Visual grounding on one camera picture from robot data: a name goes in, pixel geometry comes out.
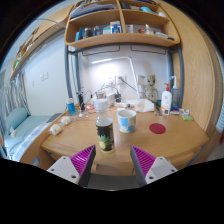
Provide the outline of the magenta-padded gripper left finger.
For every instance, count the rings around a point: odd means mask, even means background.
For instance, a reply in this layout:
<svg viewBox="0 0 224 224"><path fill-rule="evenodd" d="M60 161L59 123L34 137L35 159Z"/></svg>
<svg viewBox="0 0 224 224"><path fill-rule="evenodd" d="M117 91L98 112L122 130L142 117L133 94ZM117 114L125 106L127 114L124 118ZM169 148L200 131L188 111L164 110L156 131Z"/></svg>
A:
<svg viewBox="0 0 224 224"><path fill-rule="evenodd" d="M71 157L62 156L48 169L48 172L79 186L86 187L95 155L96 148L92 145Z"/></svg>

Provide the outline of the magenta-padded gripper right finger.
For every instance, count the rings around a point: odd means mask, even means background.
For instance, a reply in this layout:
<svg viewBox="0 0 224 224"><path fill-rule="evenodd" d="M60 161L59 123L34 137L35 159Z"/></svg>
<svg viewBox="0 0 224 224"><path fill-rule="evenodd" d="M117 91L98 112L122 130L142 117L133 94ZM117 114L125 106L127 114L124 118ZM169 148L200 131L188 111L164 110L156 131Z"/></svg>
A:
<svg viewBox="0 0 224 224"><path fill-rule="evenodd" d="M177 172L177 169L166 158L154 157L134 145L130 148L130 155L140 187Z"/></svg>

